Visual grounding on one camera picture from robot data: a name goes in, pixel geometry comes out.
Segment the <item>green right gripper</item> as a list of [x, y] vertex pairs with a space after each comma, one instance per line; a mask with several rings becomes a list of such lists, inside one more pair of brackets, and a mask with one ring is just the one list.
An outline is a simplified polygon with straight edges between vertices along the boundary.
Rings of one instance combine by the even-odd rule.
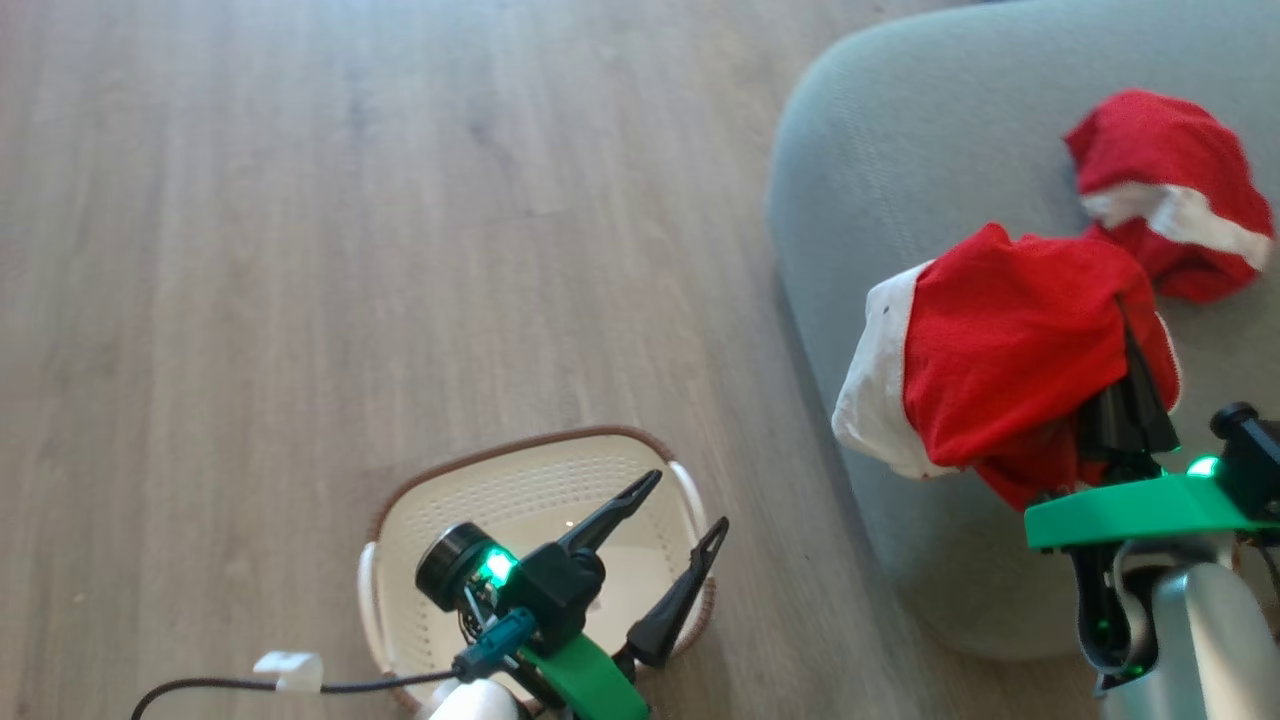
[[[1083, 461], [1176, 452], [1181, 447], [1126, 302], [1116, 300], [1125, 333], [1126, 374], [1088, 398], [1076, 414]], [[1032, 550], [1068, 550], [1180, 536], [1276, 533], [1277, 518], [1245, 511], [1222, 488], [1225, 470], [1166, 474], [1098, 487], [1030, 506], [1024, 512]]]

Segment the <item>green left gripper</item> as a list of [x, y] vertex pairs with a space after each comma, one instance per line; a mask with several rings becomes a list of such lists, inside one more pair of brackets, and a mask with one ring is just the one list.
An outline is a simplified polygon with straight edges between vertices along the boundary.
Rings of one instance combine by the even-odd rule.
[[[566, 532], [556, 546], [567, 557], [596, 553], [613, 532], [646, 502], [663, 477], [646, 471], [634, 483]], [[689, 565], [653, 609], [635, 621], [626, 635], [625, 653], [648, 667], [663, 667], [678, 642], [698, 594], [730, 530], [730, 519], [719, 518], [691, 548]], [[550, 707], [567, 708], [576, 719], [649, 719], [652, 711], [634, 682], [614, 660], [588, 635], [579, 633], [557, 651], [526, 643], [520, 657], [538, 671], [550, 691]]]

